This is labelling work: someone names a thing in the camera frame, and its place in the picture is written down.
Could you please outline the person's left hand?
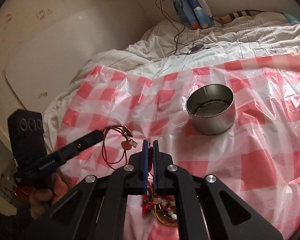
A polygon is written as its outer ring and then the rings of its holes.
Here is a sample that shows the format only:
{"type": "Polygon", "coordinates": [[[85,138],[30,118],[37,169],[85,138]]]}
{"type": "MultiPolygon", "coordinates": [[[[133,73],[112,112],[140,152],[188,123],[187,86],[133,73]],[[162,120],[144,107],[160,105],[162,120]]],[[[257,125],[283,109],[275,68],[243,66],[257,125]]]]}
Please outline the person's left hand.
{"type": "Polygon", "coordinates": [[[55,182],[52,189],[34,190],[30,195],[30,214],[33,219],[38,219],[52,205],[58,202],[68,192],[68,186],[62,181],[58,173],[54,173],[55,182]]]}

